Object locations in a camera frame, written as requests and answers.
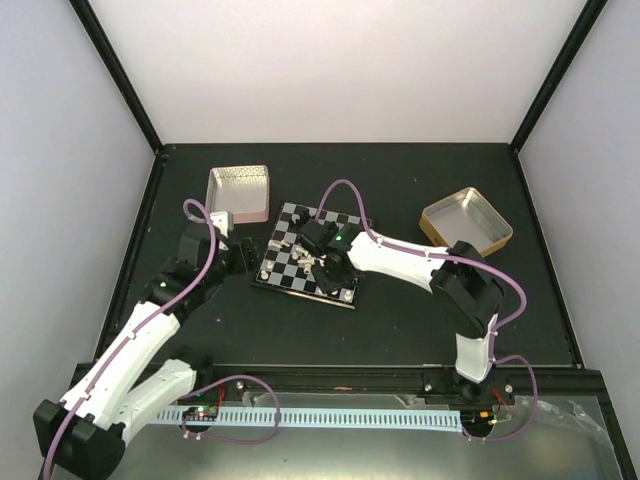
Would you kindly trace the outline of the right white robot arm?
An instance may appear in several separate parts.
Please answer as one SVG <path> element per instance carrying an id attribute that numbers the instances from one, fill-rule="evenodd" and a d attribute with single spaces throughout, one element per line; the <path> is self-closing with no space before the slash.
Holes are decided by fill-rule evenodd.
<path id="1" fill-rule="evenodd" d="M 332 293 L 359 274 L 373 272 L 408 282 L 434 295 L 456 334 L 457 396 L 476 403 L 491 390 L 495 361 L 490 352 L 504 292 L 475 248 L 459 241 L 452 249 L 411 244 L 366 231 L 359 225 L 308 221 L 297 242 L 318 263 L 318 288 Z"/>

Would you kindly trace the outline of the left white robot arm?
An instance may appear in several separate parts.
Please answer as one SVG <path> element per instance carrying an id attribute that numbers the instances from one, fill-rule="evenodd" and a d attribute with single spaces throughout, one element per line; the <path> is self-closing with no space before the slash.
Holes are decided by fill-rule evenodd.
<path id="1" fill-rule="evenodd" d="M 33 414 L 43 476 L 59 466 L 80 479 L 106 479 L 126 447 L 167 406 L 214 388 L 212 359 L 179 348 L 146 380 L 140 377 L 160 348 L 223 280 L 248 272 L 260 249 L 233 241 L 226 225 L 197 224 L 183 233 L 176 255 L 147 284 L 129 319 L 91 369 L 59 401 Z"/>

